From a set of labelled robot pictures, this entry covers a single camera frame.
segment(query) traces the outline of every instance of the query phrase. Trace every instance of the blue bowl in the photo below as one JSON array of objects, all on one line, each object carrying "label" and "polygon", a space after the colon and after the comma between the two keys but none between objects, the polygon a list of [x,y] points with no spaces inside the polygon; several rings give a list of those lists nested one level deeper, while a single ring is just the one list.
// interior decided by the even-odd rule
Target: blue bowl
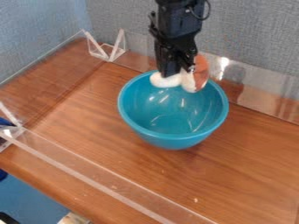
[{"label": "blue bowl", "polygon": [[154,87],[154,72],[141,74],[123,87],[119,113],[150,144],[182,150],[203,141],[222,125],[230,111],[229,98],[213,80],[195,94],[182,87]]}]

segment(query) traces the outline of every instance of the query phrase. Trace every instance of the bowl rim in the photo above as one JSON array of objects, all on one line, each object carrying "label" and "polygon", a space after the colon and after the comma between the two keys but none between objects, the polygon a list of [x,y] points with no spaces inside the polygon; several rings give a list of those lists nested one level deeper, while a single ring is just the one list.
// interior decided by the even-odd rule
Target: bowl rim
[{"label": "bowl rim", "polygon": [[205,129],[199,129],[195,132],[190,132],[190,133],[183,133],[183,134],[167,134],[167,133],[162,133],[162,132],[157,132],[153,131],[150,129],[146,129],[143,126],[141,126],[129,116],[126,110],[125,110],[125,105],[123,105],[123,98],[125,98],[125,93],[129,89],[129,87],[141,79],[143,79],[146,76],[149,76],[153,73],[155,73],[157,70],[154,71],[149,71],[146,73],[139,74],[134,79],[131,79],[127,84],[123,86],[119,95],[118,95],[118,111],[119,114],[122,115],[125,121],[127,122],[127,124],[131,126],[131,128],[134,130],[137,130],[138,132],[151,136],[151,137],[159,137],[159,138],[167,138],[167,139],[189,139],[189,138],[194,138],[194,137],[199,137],[199,136],[206,136],[207,134],[210,134],[225,122],[227,116],[229,116],[229,112],[230,112],[230,101],[229,101],[229,97],[225,93],[225,91],[222,90],[221,86],[210,79],[209,83],[210,85],[213,85],[214,89],[218,91],[218,94],[221,96],[221,100],[222,100],[222,104],[223,104],[223,110],[219,114],[219,118],[214,121],[214,123],[206,127]]}]

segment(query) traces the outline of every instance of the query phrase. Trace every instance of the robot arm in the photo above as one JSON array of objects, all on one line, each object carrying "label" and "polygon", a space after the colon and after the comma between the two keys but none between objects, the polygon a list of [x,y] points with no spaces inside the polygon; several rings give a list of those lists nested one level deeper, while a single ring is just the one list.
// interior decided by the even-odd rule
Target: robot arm
[{"label": "robot arm", "polygon": [[[163,78],[189,74],[197,70],[198,47],[195,36],[202,31],[202,22],[210,16],[209,0],[155,0],[158,13],[150,15],[150,32],[154,35],[157,65]],[[209,13],[205,17],[205,5]]]}]

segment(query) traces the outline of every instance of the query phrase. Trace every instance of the gray fabric wall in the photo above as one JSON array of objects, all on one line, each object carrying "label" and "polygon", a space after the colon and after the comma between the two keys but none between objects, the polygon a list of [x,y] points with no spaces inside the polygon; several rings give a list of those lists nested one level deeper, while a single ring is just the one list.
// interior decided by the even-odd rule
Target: gray fabric wall
[{"label": "gray fabric wall", "polygon": [[2,0],[0,82],[90,27],[85,0]]},{"label": "gray fabric wall", "polygon": [[[213,13],[198,36],[201,51],[299,76],[299,1],[210,0]],[[114,42],[118,29],[147,34],[155,0],[87,0],[98,39]]]}]

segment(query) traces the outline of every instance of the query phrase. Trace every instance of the wooden table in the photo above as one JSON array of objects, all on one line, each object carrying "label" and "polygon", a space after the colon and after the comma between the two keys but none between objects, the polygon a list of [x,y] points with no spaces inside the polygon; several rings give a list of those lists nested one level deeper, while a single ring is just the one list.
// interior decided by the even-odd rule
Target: wooden table
[{"label": "wooden table", "polygon": [[[299,223],[298,125],[230,104],[202,144],[158,149],[118,113],[119,90],[139,72],[86,47],[74,42],[2,88],[25,126],[218,223]],[[95,223],[157,223],[15,146],[0,167]]]}]

